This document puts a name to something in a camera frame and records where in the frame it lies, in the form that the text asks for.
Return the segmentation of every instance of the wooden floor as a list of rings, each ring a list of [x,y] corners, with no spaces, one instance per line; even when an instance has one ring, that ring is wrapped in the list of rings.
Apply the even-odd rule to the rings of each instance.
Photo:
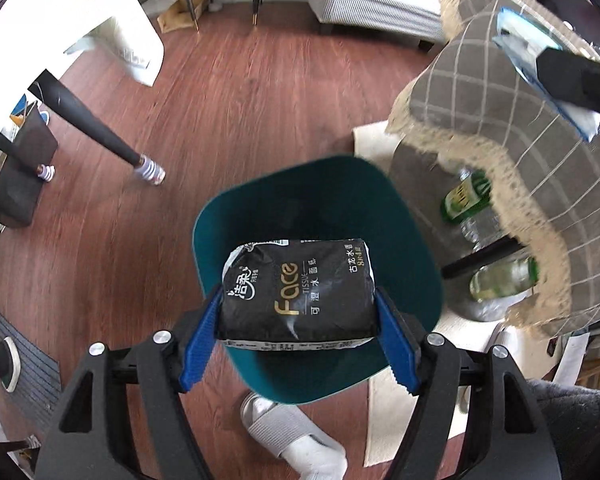
[[[0,311],[59,361],[63,383],[91,342],[131,346],[200,305],[191,230],[211,197],[264,173],[351,153],[352,127],[385,120],[398,92],[430,62],[377,34],[320,36],[306,4],[265,4],[257,28],[247,4],[206,14],[200,25],[200,34],[162,37],[164,63],[152,88],[105,52],[83,54],[62,78],[164,166],[164,184],[139,181],[52,115],[56,177],[33,225],[0,236]],[[159,477],[138,393],[130,391],[143,469]],[[361,384],[303,407],[347,449],[347,479],[379,479],[387,468],[362,468],[366,392]],[[297,478],[241,427],[246,393],[216,348],[203,383],[182,397],[211,471],[221,480]]]

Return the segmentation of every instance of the wet wipes package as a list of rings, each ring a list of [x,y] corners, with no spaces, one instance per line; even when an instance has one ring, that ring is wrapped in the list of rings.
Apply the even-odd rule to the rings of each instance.
[[[359,346],[378,334],[366,244],[274,240],[236,248],[222,271],[216,338],[252,350]]]

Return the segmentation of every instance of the trash bin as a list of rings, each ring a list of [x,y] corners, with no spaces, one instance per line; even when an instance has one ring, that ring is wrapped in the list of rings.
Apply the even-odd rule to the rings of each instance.
[[[196,219],[193,252],[207,295],[238,245],[342,238],[366,242],[376,285],[432,330],[442,309],[440,272],[389,179],[361,158],[324,158],[221,193]],[[226,351],[253,391],[285,404],[337,393],[388,366],[377,340],[343,350]]]

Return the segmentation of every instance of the beige rug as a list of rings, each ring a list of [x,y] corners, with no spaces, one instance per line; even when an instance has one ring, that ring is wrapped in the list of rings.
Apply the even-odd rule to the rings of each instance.
[[[384,132],[387,122],[366,124],[353,129],[354,153],[389,172],[400,136]],[[435,331],[443,334],[456,347],[482,351],[497,322],[480,323],[459,317],[445,308]],[[559,361],[546,354],[547,341],[537,341],[518,331],[519,345],[512,352],[526,378],[542,378]],[[390,368],[369,379],[369,410],[366,434],[365,467],[392,460],[411,419],[417,398],[395,382]],[[466,414],[456,406],[449,438],[464,433]]]

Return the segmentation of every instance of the metal screw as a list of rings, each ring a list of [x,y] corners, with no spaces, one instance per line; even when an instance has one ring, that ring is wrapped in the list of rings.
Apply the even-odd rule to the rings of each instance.
[[[442,346],[445,343],[445,338],[438,333],[431,332],[427,335],[427,343],[432,346]]]
[[[509,350],[507,350],[506,348],[504,348],[504,346],[501,345],[494,346],[492,352],[493,355],[500,359],[504,359],[506,356],[509,355]]]
[[[104,346],[104,343],[94,343],[89,347],[89,353],[91,355],[101,355],[106,349],[106,346]]]
[[[158,330],[154,334],[154,343],[158,343],[158,345],[165,344],[171,341],[171,332],[168,330]]]

